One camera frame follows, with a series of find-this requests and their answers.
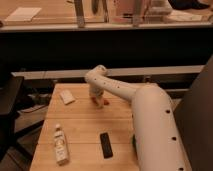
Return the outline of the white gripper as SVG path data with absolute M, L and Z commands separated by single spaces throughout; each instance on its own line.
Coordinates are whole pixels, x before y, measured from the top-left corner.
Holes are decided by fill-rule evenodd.
M 98 108 L 102 108 L 104 106 L 104 100 L 101 98 L 103 94 L 103 89 L 93 85 L 89 86 L 89 95 L 92 97 L 91 100 Z

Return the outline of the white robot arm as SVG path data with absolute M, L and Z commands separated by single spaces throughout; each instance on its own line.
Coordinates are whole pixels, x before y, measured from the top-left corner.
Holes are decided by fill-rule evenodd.
M 103 65 L 88 71 L 84 79 L 100 106 L 105 91 L 131 104 L 140 171 L 192 171 L 165 90 L 155 83 L 135 85 L 111 79 Z

